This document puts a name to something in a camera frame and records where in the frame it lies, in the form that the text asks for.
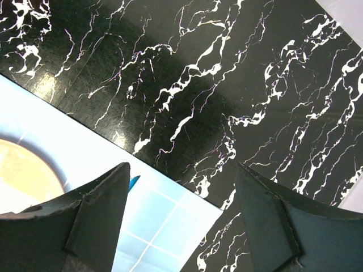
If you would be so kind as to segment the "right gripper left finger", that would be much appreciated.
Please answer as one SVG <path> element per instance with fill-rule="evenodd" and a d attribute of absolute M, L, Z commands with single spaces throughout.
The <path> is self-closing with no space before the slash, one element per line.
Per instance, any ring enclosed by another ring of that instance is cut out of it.
<path fill-rule="evenodd" d="M 1 214 L 1 271 L 111 271 L 130 164 L 20 213 Z"/>

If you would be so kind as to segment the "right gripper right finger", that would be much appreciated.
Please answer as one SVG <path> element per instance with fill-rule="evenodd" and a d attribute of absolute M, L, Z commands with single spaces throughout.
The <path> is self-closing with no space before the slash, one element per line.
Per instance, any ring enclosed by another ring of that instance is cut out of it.
<path fill-rule="evenodd" d="M 362 214 L 332 207 L 239 163 L 235 188 L 255 271 L 362 271 Z"/>

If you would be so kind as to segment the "pink and cream plate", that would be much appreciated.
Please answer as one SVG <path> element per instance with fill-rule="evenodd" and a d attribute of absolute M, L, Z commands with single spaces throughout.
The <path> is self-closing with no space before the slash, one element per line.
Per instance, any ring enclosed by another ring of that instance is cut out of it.
<path fill-rule="evenodd" d="M 1 214 L 20 213 L 64 193 L 59 178 L 43 159 L 1 140 Z"/>

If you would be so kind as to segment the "blue plastic knife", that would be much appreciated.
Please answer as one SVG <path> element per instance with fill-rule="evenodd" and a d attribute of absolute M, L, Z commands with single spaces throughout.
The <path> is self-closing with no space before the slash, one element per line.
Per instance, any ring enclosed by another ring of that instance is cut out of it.
<path fill-rule="evenodd" d="M 138 176 L 134 176 L 130 179 L 128 192 L 130 192 L 132 190 L 132 188 L 135 186 L 136 182 L 140 179 L 140 177 L 141 176 L 138 175 Z"/>

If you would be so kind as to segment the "blue checked cloth napkin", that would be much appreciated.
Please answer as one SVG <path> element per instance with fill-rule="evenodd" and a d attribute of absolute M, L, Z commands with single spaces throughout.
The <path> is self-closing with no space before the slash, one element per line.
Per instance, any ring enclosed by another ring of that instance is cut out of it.
<path fill-rule="evenodd" d="M 1 137 L 34 152 L 65 191 L 119 163 L 127 196 L 113 271 L 180 271 L 222 211 L 66 114 L 1 78 Z"/>

